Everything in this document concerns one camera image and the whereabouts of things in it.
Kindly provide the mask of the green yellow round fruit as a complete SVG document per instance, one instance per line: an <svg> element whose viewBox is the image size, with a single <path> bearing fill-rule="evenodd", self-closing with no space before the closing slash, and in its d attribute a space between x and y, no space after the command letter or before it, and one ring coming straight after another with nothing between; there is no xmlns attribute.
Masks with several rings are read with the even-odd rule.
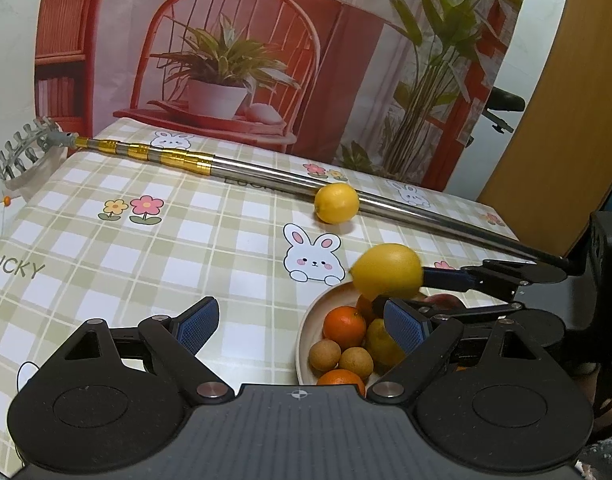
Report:
<svg viewBox="0 0 612 480"><path fill-rule="evenodd" d="M365 349L380 367L391 368L406 357L404 352L388 334L383 318L376 318L365 333Z"/></svg>

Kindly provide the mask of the mandarin orange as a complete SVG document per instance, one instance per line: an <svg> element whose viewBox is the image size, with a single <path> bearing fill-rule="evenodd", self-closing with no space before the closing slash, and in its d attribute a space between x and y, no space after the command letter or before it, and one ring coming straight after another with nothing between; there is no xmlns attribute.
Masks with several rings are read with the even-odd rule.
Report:
<svg viewBox="0 0 612 480"><path fill-rule="evenodd" d="M321 375L317 381L318 386L342 386L351 385L356 387L360 396L365 396L365 385L363 379L351 370L335 368Z"/></svg>
<svg viewBox="0 0 612 480"><path fill-rule="evenodd" d="M366 331L367 321L361 313L355 307L342 306L325 316L322 335L346 350L361 346Z"/></svg>

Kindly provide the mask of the large yellow lemon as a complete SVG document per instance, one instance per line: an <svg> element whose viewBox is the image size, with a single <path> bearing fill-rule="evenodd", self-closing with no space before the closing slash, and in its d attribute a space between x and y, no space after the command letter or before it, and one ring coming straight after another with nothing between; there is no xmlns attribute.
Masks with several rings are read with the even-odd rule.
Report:
<svg viewBox="0 0 612 480"><path fill-rule="evenodd" d="M319 188L313 204L317 218L328 224L347 222L360 208L356 190L347 183L332 183Z"/></svg>

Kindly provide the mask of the large red apple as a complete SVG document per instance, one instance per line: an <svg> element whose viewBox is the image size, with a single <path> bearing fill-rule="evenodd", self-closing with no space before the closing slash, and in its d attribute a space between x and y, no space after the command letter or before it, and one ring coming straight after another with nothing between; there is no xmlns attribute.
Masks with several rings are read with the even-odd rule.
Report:
<svg viewBox="0 0 612 480"><path fill-rule="evenodd" d="M465 309L465 304L463 301L451 294L437 294L428 296L424 299L425 304L432 304L438 309L443 310L463 310Z"/></svg>

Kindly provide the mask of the small mandarin right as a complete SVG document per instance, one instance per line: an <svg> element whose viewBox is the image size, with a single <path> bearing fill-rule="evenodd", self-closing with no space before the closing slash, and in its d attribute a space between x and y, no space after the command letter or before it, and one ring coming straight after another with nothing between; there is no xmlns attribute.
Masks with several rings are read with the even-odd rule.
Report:
<svg viewBox="0 0 612 480"><path fill-rule="evenodd" d="M362 316L362 318L364 318L365 323L367 323L367 325L370 325L374 320L376 320L376 318L381 317L380 314L375 312L371 301L363 297L362 295L360 295L357 299L356 309Z"/></svg>

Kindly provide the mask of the brown longan upper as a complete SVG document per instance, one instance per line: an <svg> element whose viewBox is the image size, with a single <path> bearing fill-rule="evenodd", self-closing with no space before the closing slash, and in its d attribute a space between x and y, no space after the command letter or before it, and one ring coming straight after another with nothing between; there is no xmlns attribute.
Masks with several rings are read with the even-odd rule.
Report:
<svg viewBox="0 0 612 480"><path fill-rule="evenodd" d="M316 342L309 350L308 362L310 367L318 373L327 373L338 366L342 349L337 342L322 339Z"/></svg>

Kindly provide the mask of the wooden fruit bowl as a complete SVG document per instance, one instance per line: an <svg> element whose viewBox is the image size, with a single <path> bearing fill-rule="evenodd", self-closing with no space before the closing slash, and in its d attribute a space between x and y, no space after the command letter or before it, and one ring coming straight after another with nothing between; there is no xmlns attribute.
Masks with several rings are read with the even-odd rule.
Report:
<svg viewBox="0 0 612 480"><path fill-rule="evenodd" d="M358 292L353 287L353 284L348 283L344 285L337 285L328 292L322 294L320 298L316 299L310 306L309 310L306 313L304 321L301 323L296 344L295 363L297 370L297 379L300 385L315 386L319 377L324 374L318 373L310 367L308 362L308 354L310 348L316 342L322 339L327 339L324 338L322 335L323 321L325 316L330 312L330 310L333 310L337 307L356 307L356 302L359 296L360 292ZM428 316L428 318L432 318L434 315L439 313L451 315L451 310L438 309L432 304L425 304L425 298L426 297L424 295L419 295L417 296L417 298L414 298L414 300L409 301L408 304L411 304L411 306L415 310L425 314L426 316ZM386 299L383 298L371 301L375 312L380 314L380 318L383 319L385 301ZM359 347L365 349L365 336L361 346ZM366 382L364 382L365 388L371 387L374 382L377 382L379 378L388 373L391 368L380 367L379 364L374 362L373 373L370 378Z"/></svg>

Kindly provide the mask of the checkered bunny tablecloth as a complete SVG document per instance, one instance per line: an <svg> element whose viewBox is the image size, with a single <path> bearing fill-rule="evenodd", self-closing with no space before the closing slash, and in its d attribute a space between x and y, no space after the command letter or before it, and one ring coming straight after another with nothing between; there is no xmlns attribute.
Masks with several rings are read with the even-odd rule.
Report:
<svg viewBox="0 0 612 480"><path fill-rule="evenodd" d="M91 152L13 205L0 236L0 479L21 466L14 394L87 318L135 325L213 296L207 364L235 386L293 382L298 326L329 285L289 277L288 223L327 232L309 200Z"/></svg>

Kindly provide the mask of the wooden door panel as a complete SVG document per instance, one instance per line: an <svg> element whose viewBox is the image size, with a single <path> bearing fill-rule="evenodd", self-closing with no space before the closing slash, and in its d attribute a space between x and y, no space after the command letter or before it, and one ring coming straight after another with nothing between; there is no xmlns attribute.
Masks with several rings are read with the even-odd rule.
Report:
<svg viewBox="0 0 612 480"><path fill-rule="evenodd" d="M565 255L612 189L612 0L567 0L536 90L479 199Z"/></svg>

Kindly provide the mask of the black bicycle seat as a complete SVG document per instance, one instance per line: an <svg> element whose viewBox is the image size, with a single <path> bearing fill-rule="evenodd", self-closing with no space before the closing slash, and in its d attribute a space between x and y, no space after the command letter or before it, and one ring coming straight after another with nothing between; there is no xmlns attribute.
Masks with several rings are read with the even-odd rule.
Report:
<svg viewBox="0 0 612 480"><path fill-rule="evenodd" d="M481 115L492 123L492 128L499 133L513 133L514 128L496 112L522 113L526 110L526 101L517 94L493 87L490 91Z"/></svg>

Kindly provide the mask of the red room backdrop poster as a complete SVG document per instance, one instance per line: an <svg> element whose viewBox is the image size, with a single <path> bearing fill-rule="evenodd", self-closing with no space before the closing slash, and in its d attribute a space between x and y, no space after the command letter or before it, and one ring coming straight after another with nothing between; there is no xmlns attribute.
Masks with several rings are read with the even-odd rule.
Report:
<svg viewBox="0 0 612 480"><path fill-rule="evenodd" d="M522 0L40 0L35 102L442 190Z"/></svg>

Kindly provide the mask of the telescopic metal fruit picker pole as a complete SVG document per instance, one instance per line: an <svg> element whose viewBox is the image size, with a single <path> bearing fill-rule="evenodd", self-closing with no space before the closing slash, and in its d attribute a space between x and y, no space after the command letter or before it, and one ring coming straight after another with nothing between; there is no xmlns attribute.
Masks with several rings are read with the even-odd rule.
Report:
<svg viewBox="0 0 612 480"><path fill-rule="evenodd" d="M0 150L0 179L9 184L35 171L49 155L59 148L88 150L100 154L120 156L140 162L197 174L198 176L231 179L270 188L293 195L312 197L323 187L323 182L312 177L293 176L280 169L241 162L215 154L178 150L178 148L152 148L148 144L128 143L114 139L88 139L74 132L64 132L48 117L36 118L20 131ZM568 261L559 256L542 252L492 231L451 219L420 206L409 205L391 198L379 197L369 192L358 193L359 210L377 214L383 218L428 229L439 234L487 247L504 254L534 262L568 269Z"/></svg>

